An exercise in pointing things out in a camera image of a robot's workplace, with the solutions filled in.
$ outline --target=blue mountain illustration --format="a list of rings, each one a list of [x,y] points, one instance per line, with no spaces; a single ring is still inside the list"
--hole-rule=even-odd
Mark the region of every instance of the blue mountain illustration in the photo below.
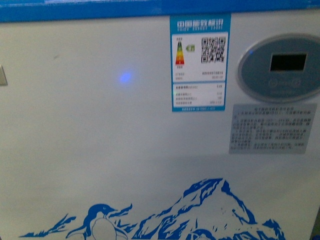
[[[124,216],[133,208],[115,210],[107,204],[90,207],[83,225],[66,238],[84,240],[286,240],[274,220],[258,223],[223,178],[204,179],[185,190],[169,208],[135,223]]]

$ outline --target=chest freezer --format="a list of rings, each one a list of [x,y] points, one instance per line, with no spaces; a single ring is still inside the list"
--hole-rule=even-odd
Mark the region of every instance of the chest freezer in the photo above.
[[[0,24],[1,239],[309,239],[320,10],[154,15]]]

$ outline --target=blue light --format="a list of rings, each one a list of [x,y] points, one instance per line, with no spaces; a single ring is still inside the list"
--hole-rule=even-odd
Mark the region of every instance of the blue light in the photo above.
[[[131,76],[132,76],[132,74],[130,72],[125,72],[120,77],[120,83],[125,84],[125,85],[129,84],[131,82]]]

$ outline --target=digital display panel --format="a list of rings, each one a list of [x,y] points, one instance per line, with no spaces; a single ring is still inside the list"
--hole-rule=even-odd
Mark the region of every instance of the digital display panel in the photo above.
[[[306,58],[306,53],[273,54],[270,71],[303,71]]]

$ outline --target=gray information sticker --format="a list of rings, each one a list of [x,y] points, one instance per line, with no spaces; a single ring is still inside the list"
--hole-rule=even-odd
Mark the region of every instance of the gray information sticker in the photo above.
[[[304,154],[317,104],[233,106],[230,154]]]

